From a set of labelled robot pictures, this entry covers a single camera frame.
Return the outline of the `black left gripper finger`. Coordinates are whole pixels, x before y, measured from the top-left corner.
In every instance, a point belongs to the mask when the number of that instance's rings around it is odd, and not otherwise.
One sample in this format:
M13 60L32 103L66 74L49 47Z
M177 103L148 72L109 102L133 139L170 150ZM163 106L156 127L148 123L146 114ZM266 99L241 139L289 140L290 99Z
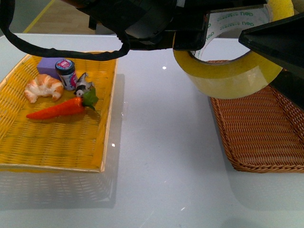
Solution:
M209 26L207 12L185 12L175 16L172 22L174 50L197 51L204 47Z

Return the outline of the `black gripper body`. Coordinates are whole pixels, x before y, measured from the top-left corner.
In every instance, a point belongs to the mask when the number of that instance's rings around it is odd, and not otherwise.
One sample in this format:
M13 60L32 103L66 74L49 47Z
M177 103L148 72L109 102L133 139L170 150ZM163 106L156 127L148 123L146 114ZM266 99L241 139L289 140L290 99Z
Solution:
M67 4L118 34L132 50L173 48L173 19L185 12L224 12L261 8L266 0L68 0Z

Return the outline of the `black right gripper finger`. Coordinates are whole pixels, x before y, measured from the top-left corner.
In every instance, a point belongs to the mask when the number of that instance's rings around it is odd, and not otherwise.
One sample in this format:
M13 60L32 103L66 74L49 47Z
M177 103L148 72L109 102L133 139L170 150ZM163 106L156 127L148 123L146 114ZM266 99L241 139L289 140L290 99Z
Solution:
M304 14L243 30L238 41L284 69L270 85L303 107Z

